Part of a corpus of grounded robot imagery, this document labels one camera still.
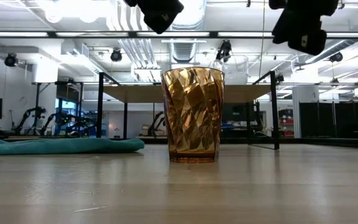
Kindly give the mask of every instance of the black spotlight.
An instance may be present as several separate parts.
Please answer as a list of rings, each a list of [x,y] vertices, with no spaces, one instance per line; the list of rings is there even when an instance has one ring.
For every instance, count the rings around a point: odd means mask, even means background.
[[[338,52],[328,58],[330,62],[341,62],[343,60],[343,54]]]
[[[284,9],[273,29],[273,43],[288,42],[292,49],[320,54],[327,33],[321,30],[321,16],[334,14],[339,0],[269,0],[271,9]]]
[[[110,58],[113,62],[120,62],[122,59],[121,49],[113,49]]]
[[[124,0],[128,6],[139,6],[144,22],[156,33],[162,34],[184,9],[179,0]]]
[[[277,77],[276,77],[276,82],[277,83],[282,83],[284,81],[285,81],[284,76],[282,74],[277,75]]]
[[[8,67],[16,67],[18,64],[18,60],[15,53],[9,53],[5,58],[5,65]]]
[[[223,62],[226,63],[231,57],[230,51],[231,51],[230,40],[224,40],[222,45],[218,49],[218,54],[216,55],[216,59],[217,60],[223,59]]]

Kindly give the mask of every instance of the ceiling duct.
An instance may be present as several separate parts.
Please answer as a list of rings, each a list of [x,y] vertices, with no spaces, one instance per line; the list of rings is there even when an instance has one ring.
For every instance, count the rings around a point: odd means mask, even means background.
[[[132,29],[139,30],[139,26],[137,25],[138,19],[136,17],[138,10],[137,8],[129,9],[131,11],[129,16],[127,16],[128,6],[124,1],[110,0],[110,3],[112,12],[111,15],[109,15],[109,17],[106,19],[106,24],[110,30],[131,30],[129,25],[131,25]],[[131,62],[135,64],[137,68],[152,67],[151,65],[153,64],[153,61],[148,60],[149,58],[152,58],[152,56],[150,56],[150,51],[145,51],[147,42],[144,40],[134,39],[119,39],[118,42]],[[142,55],[139,46],[142,47],[146,59]]]
[[[185,9],[177,15],[171,30],[201,30],[204,23],[206,0],[180,0]],[[170,51],[178,63],[189,63],[196,54],[197,43],[171,43]]]
[[[355,26],[352,30],[358,31],[358,25]],[[309,56],[306,58],[305,62],[307,64],[316,63],[320,60],[329,58],[330,56],[340,52],[341,50],[350,47],[354,44],[358,43],[358,40],[333,40],[331,41],[328,46],[326,47],[326,50],[324,50],[321,54],[311,57]]]

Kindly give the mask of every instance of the white wall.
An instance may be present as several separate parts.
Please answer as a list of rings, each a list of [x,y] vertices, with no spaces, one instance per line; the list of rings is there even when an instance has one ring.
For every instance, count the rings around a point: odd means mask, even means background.
[[[109,136],[108,138],[113,138],[114,135],[120,135],[123,137],[124,130],[124,112],[123,111],[108,111],[105,112],[108,114],[109,118]],[[128,111],[128,120],[127,120],[127,138],[135,138],[140,134],[143,124],[151,125],[153,123],[154,116],[153,111]]]
[[[20,121],[23,113],[35,106],[36,86],[31,84],[32,72],[27,72],[23,68],[9,68],[0,60],[0,98],[2,98],[2,119],[0,128],[2,130],[11,129],[11,114],[16,124]]]

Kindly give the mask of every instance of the security camera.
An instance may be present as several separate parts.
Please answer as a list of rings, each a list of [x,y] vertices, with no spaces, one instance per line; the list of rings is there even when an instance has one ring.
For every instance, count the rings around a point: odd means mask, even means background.
[[[16,54],[15,53],[9,53],[7,55],[7,57],[5,58],[5,65],[8,67],[16,67],[17,64],[19,63],[19,61],[17,60]]]
[[[284,81],[285,81],[284,76],[283,76],[282,74],[277,75],[276,81],[277,81],[278,83],[284,82]]]
[[[120,62],[122,60],[121,49],[113,49],[110,59],[113,62]]]
[[[341,62],[343,60],[343,54],[338,52],[328,58],[330,62]]]
[[[179,0],[124,0],[128,6],[139,6],[144,22],[157,34],[165,32],[185,8]]]

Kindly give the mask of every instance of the fluorescent light fixture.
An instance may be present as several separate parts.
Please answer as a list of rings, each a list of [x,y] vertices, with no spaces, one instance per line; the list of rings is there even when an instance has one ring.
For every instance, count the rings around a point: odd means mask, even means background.
[[[206,40],[161,40],[161,43],[163,44],[175,44],[175,43],[184,43],[184,44],[206,44]]]
[[[268,94],[265,94],[265,95],[257,98],[257,100],[270,100],[270,96]]]
[[[218,37],[273,37],[271,32],[218,32]]]
[[[98,100],[82,100],[84,102],[97,102]],[[103,101],[119,101],[119,100],[116,100],[116,99],[113,99],[113,100],[103,100]]]
[[[84,83],[84,85],[99,85],[99,83],[98,82],[86,82],[86,83]]]
[[[0,32],[0,37],[48,37],[46,32]]]
[[[340,90],[340,89],[335,89],[335,90],[318,90],[319,93],[332,93],[332,94],[343,94],[343,93],[350,93],[352,92],[352,90]]]
[[[128,37],[128,32],[57,32],[58,37]]]
[[[122,85],[153,85],[150,82],[120,82]]]
[[[328,32],[327,37],[337,37],[337,38],[349,38],[349,37],[358,37],[358,32]]]
[[[138,32],[138,37],[208,37],[209,32],[185,32],[185,31],[168,31],[162,34],[155,32]]]
[[[284,98],[286,98],[287,96],[290,96],[290,95],[292,95],[292,93],[288,93],[288,94],[283,95],[283,96],[278,96],[277,98],[284,99]]]
[[[282,88],[282,89],[280,89],[280,90],[277,90],[277,93],[286,93],[286,89],[289,89],[289,88],[292,88],[292,86],[286,86],[286,87],[284,87],[284,88]]]

